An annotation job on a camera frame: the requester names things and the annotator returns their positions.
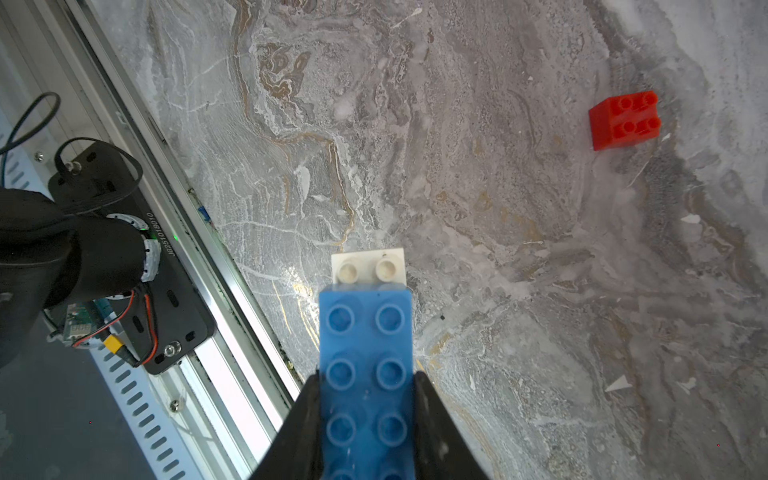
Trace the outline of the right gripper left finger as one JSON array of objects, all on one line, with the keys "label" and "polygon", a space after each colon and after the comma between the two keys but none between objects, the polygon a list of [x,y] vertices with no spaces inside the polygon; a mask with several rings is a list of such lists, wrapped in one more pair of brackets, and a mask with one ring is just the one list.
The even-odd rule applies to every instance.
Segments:
[{"label": "right gripper left finger", "polygon": [[324,472],[320,378],[305,382],[281,429],[250,480],[316,480]]}]

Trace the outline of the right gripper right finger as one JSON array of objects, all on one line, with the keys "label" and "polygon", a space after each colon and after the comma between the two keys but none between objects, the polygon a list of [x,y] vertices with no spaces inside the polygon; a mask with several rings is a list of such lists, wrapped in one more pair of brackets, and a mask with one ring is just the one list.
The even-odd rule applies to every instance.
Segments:
[{"label": "right gripper right finger", "polygon": [[426,373],[413,376],[415,478],[488,480]]}]

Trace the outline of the light blue long lego brick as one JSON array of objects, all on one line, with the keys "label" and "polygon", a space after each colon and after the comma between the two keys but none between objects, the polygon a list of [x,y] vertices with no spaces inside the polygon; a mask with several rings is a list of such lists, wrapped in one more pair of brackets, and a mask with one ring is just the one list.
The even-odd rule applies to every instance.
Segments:
[{"label": "light blue long lego brick", "polygon": [[326,479],[412,479],[412,293],[333,285],[319,295]]}]

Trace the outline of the white long lego brick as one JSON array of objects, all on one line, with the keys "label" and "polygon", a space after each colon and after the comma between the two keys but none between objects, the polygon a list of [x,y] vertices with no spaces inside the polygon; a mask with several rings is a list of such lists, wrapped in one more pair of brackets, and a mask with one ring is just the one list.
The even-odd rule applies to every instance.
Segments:
[{"label": "white long lego brick", "polygon": [[407,283],[403,248],[331,255],[332,280],[341,285]]}]

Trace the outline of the red square lego brick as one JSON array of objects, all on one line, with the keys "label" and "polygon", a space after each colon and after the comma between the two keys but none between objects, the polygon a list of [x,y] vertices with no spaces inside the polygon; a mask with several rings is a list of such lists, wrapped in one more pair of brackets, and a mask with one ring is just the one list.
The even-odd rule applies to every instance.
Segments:
[{"label": "red square lego brick", "polygon": [[658,96],[653,91],[609,97],[589,110],[595,151],[624,148],[660,135]]}]

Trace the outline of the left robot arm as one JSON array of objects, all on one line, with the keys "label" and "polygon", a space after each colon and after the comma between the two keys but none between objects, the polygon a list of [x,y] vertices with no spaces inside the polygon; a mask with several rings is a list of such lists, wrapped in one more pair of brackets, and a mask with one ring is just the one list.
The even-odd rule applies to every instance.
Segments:
[{"label": "left robot arm", "polygon": [[66,214],[35,191],[1,191],[1,364],[20,353],[39,313],[131,290],[147,260],[129,223]]}]

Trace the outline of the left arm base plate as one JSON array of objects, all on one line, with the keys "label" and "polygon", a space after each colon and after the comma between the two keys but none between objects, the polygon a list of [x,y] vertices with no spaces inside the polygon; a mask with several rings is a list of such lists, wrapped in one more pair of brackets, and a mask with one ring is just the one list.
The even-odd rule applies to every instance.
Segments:
[{"label": "left arm base plate", "polygon": [[138,162],[103,141],[69,165],[59,163],[48,182],[54,202],[78,216],[122,220],[145,238],[147,260],[141,282],[106,300],[115,317],[95,333],[78,335],[74,347],[105,340],[110,351],[158,375],[211,338],[215,320],[180,261],[172,239],[138,189]]}]

